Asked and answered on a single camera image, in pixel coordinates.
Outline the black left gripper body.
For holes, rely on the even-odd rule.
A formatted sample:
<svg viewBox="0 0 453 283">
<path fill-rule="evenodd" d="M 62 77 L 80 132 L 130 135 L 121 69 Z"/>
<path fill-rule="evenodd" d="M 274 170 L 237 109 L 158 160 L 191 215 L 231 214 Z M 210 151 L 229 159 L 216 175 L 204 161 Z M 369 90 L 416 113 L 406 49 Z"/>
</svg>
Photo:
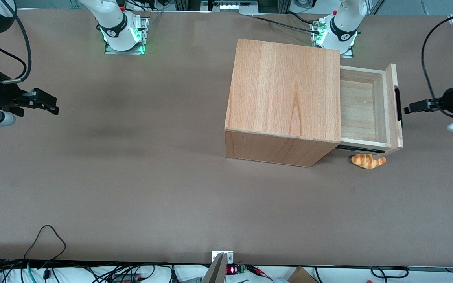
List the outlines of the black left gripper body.
<svg viewBox="0 0 453 283">
<path fill-rule="evenodd" d="M 440 98 L 440 109 L 445 114 L 453 115 L 453 87 L 448 88 Z"/>
</svg>

